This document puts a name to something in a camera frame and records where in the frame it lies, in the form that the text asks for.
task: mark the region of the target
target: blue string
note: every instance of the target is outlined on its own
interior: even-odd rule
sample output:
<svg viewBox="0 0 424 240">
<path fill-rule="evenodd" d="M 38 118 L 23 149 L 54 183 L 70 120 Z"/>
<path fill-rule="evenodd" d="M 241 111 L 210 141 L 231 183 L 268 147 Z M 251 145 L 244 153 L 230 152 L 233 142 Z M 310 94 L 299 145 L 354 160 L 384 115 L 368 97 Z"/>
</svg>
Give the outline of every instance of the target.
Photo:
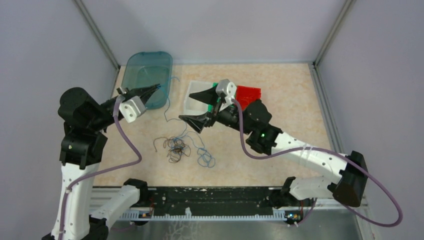
<svg viewBox="0 0 424 240">
<path fill-rule="evenodd" d="M 180 79 L 178 78 L 178 77 L 176 77 L 176 76 L 173 76 L 173 77 L 171 77 L 169 80 L 172 80 L 172 79 L 177 79 L 178 80 L 178 82 L 180 82 Z M 167 100 L 168 100 L 168 107 L 166 108 L 166 110 L 163 112 L 163 116 L 165 117 L 165 120 L 166 120 L 166 122 L 169 122 L 169 121 L 171 121 L 171 120 L 176 120 L 176 121 L 182 121 L 181 119 L 179 119 L 179 118 L 171 118 L 171 119 L 168 119 L 168 117 L 167 117 L 167 111 L 170 109 L 170 107 L 171 107 L 171 100 L 170 100 L 170 97 L 169 97 L 169 95 L 165 92 L 165 90 L 163 89 L 163 87 L 162 87 L 162 85 L 159 85 L 159 87 L 158 87 L 162 92 L 163 92 L 163 94 L 165 94 L 165 96 L 166 96 L 166 98 L 167 98 Z M 187 131 L 187 123 L 186 122 L 184 122 L 184 125 L 185 125 L 185 127 L 184 127 L 184 131 L 182 131 L 182 133 L 180 134 L 180 135 L 178 135 L 178 136 L 176 136 L 175 137 L 175 139 L 176 140 L 183 140 L 183 138 L 189 138 L 189 139 L 191 139 L 191 142 L 193 143 L 193 146 L 197 149 L 197 155 L 199 156 L 198 158 L 197 158 L 197 163 L 200 165 L 200 166 L 202 166 L 202 167 L 204 167 L 204 168 L 213 168 L 214 166 L 215 166 L 215 163 L 216 163 L 216 159 L 212 156 L 212 154 L 206 149 L 206 146 L 205 146 L 205 143 L 203 142 L 203 140 L 202 140 L 202 138 L 200 137 L 200 135 L 197 133 L 197 132 L 195 132 L 195 131 Z M 197 146 L 196 145 L 196 143 L 195 143 L 195 141 L 194 141 L 194 139 L 191 137 L 191 136 L 189 136 L 189 133 L 193 133 L 193 134 L 196 134 L 197 135 L 197 137 L 200 139 L 200 142 L 201 142 L 201 144 L 202 144 L 202 146 Z"/>
</svg>

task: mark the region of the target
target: white wall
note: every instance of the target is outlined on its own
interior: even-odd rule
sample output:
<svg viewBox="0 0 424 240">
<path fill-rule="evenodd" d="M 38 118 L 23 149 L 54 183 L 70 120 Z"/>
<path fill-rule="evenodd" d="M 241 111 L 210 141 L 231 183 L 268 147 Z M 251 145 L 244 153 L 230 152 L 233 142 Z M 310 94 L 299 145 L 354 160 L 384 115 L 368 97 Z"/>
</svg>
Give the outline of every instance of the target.
<svg viewBox="0 0 424 240">
<path fill-rule="evenodd" d="M 320 71 L 347 152 L 364 154 L 371 174 L 398 199 L 404 220 L 382 239 L 424 236 L 424 1 L 357 1 Z M 372 182 L 371 210 L 396 211 Z"/>
<path fill-rule="evenodd" d="M 312 61 L 344 0 L 84 0 L 121 65 L 166 51 L 177 63 Z"/>
<path fill-rule="evenodd" d="M 0 239 L 41 239 L 59 206 L 59 98 L 104 101 L 115 70 L 70 0 L 1 1 L 0 36 Z"/>
</svg>

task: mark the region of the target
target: red box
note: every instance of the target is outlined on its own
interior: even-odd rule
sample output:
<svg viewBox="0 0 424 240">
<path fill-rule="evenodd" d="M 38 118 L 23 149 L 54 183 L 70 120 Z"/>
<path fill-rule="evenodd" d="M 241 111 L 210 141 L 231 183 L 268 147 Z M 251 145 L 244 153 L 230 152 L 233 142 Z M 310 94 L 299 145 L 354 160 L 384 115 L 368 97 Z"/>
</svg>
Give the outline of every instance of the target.
<svg viewBox="0 0 424 240">
<path fill-rule="evenodd" d="M 261 89 L 249 86 L 237 86 L 235 99 L 240 103 L 241 109 L 245 108 L 252 102 L 261 98 Z"/>
</svg>

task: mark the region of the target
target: teal transparent container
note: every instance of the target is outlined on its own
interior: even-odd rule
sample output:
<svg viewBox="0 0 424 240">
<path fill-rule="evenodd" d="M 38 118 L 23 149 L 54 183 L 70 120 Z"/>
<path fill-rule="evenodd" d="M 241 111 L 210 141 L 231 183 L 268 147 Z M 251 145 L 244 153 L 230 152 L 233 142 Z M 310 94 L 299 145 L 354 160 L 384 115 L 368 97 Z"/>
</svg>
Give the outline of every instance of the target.
<svg viewBox="0 0 424 240">
<path fill-rule="evenodd" d="M 139 52 L 132 55 L 125 68 L 122 87 L 136 89 L 161 85 L 146 102 L 147 109 L 159 109 L 167 103 L 170 93 L 173 59 L 164 51 Z"/>
</svg>

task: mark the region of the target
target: beige tabletop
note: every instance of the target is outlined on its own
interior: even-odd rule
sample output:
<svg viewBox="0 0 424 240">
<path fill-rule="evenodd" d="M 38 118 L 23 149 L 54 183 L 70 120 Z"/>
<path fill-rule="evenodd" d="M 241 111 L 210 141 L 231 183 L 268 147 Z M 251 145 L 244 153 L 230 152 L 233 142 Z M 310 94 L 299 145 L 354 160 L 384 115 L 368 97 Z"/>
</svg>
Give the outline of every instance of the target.
<svg viewBox="0 0 424 240">
<path fill-rule="evenodd" d="M 125 68 L 122 67 L 116 86 L 121 85 Z M 183 101 L 192 80 L 219 82 L 229 79 L 236 85 L 261 89 L 262 102 L 272 114 L 270 123 L 309 144 L 330 148 L 310 70 L 307 64 L 204 64 L 175 65 L 169 98 L 171 107 L 167 117 L 183 114 Z M 281 186 L 286 178 L 312 177 L 317 174 L 305 167 L 284 159 L 284 156 L 268 160 L 247 157 L 241 148 L 239 132 L 220 123 L 201 133 L 205 148 L 216 159 L 212 168 L 198 164 L 198 155 L 190 139 L 191 155 L 183 156 L 178 163 L 169 163 L 163 140 L 158 137 L 178 136 L 184 130 L 182 121 L 166 122 L 166 107 L 148 110 L 135 122 L 121 125 L 125 133 L 141 152 L 142 162 L 135 166 L 99 175 L 95 186 L 121 186 L 128 178 L 146 181 L 149 186 Z M 196 145 L 199 138 L 192 133 Z M 100 169 L 134 161 L 136 155 L 119 135 L 115 126 L 106 134 Z"/>
</svg>

